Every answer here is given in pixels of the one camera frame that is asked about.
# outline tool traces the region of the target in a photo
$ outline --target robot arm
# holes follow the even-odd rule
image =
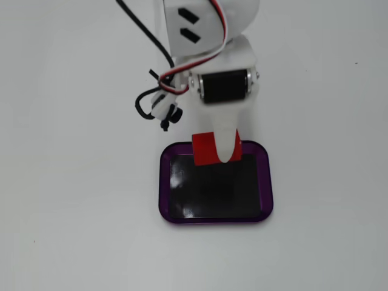
[[[177,95],[189,91],[210,115],[222,162],[233,155],[241,110],[259,90],[256,57],[241,34],[258,9],[259,0],[164,0],[170,51],[182,65],[160,77],[162,90],[152,98],[150,115],[167,130],[182,116]],[[168,77],[172,81],[164,82]]]

